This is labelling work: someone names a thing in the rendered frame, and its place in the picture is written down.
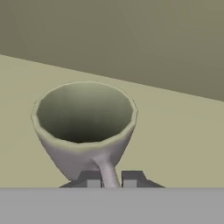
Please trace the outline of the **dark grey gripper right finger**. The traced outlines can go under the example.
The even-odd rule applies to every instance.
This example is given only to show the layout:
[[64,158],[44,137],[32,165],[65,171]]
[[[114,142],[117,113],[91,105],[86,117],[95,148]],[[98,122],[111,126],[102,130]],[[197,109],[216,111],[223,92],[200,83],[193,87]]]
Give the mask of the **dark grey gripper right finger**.
[[163,187],[145,177],[143,171],[122,171],[122,188]]

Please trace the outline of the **pale grey stemmed glass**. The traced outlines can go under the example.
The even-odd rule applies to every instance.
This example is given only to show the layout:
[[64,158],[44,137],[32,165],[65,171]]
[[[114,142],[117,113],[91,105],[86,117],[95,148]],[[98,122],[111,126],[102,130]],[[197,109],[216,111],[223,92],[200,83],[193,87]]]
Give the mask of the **pale grey stemmed glass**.
[[120,186],[116,165],[137,124],[137,106],[121,89],[89,80],[58,86],[35,102],[31,121],[68,180],[98,171],[104,187]]

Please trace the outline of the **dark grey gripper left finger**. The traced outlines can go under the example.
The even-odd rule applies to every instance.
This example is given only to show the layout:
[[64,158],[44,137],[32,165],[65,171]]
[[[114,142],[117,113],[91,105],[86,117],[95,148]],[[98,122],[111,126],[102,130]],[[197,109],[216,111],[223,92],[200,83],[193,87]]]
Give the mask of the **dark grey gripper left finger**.
[[82,171],[76,180],[70,181],[61,188],[101,188],[102,175],[99,171]]

